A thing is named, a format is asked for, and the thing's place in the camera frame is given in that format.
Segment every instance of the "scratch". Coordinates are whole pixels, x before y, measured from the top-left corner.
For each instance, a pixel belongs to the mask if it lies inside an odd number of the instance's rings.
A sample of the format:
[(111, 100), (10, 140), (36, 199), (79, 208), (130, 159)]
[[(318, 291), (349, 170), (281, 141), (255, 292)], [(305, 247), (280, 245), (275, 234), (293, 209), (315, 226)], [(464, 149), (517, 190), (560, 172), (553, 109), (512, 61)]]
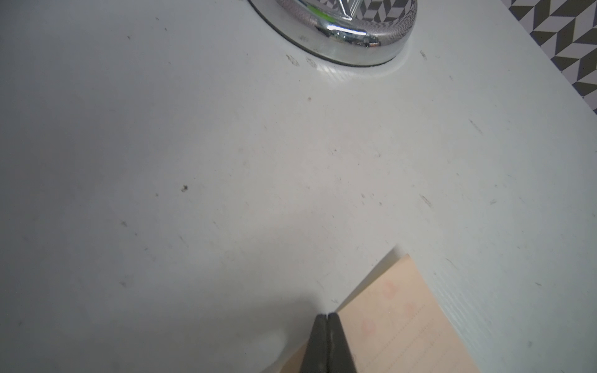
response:
[(452, 263), (452, 261), (451, 261), (450, 259), (446, 258), (446, 260), (447, 260), (447, 261), (449, 261), (449, 262), (450, 262), (450, 264), (452, 264), (452, 266), (454, 266), (454, 268), (456, 268), (456, 270), (458, 271), (458, 267), (456, 267), (456, 266), (454, 265), (454, 263)]
[(423, 202), (425, 202), (427, 204), (427, 206), (429, 206), (429, 208), (433, 208), (433, 205), (431, 204), (431, 202), (427, 198), (425, 198), (424, 195), (420, 195), (420, 196), (421, 196), (421, 199), (423, 200)]
[(186, 243), (186, 241), (184, 240), (184, 238), (183, 238), (181, 235), (179, 235), (179, 238), (180, 238), (180, 240), (183, 242), (183, 244), (184, 244), (185, 246), (189, 247), (189, 244), (188, 244), (188, 243)]
[(477, 131), (479, 131), (479, 133), (480, 133), (480, 134), (483, 134), (483, 131), (481, 131), (481, 129), (479, 128), (479, 126), (477, 126), (477, 125), (476, 125), (476, 124), (475, 124), (473, 121), (471, 121), (470, 119), (469, 119), (469, 122), (470, 122), (470, 124), (472, 124), (472, 125), (473, 125), (473, 127), (475, 127), (475, 128), (476, 128), (476, 130), (477, 130)]

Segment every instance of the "white countertop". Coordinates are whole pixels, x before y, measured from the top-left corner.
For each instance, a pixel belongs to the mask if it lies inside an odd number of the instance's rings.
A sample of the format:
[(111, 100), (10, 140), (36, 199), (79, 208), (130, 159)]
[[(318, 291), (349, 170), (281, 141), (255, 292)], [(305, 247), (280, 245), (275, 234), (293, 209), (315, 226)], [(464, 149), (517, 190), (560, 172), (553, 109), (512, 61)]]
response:
[(242, 0), (8, 0), (0, 56), (0, 371), (273, 370), (395, 245), (483, 372), (597, 369), (597, 117), (500, 1), (357, 69)]

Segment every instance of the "pink stain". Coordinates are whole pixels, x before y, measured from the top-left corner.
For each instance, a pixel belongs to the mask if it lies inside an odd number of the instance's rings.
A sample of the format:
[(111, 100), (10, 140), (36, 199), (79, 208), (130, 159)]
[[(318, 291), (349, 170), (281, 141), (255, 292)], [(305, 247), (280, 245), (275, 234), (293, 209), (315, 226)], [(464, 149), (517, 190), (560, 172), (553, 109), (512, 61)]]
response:
[(375, 334), (375, 323), (372, 320), (364, 319), (363, 323), (361, 324), (361, 331), (365, 337), (369, 337)]
[(407, 303), (404, 305), (404, 314), (409, 319), (417, 313), (417, 305), (414, 303)]
[(386, 299), (392, 299), (396, 293), (400, 290), (395, 283), (392, 281), (386, 281), (381, 288), (381, 293), (383, 294)]

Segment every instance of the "lined paper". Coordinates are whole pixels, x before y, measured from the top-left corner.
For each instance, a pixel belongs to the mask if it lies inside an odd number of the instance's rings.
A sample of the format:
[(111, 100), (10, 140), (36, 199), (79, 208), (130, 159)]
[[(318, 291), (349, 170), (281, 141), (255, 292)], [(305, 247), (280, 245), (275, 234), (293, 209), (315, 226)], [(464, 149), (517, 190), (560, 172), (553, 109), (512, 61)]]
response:
[[(479, 372), (407, 255), (338, 315), (359, 373)], [(299, 372), (303, 355), (281, 373)]]

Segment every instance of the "chrome fixture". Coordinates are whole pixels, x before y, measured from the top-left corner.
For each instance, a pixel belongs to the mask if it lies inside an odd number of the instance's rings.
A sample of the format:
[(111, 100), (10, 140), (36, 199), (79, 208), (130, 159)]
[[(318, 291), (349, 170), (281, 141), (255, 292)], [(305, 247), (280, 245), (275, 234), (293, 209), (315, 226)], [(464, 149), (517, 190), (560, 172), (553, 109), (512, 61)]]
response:
[(249, 1), (292, 43), (348, 66), (375, 66), (396, 57), (417, 14), (417, 0)]

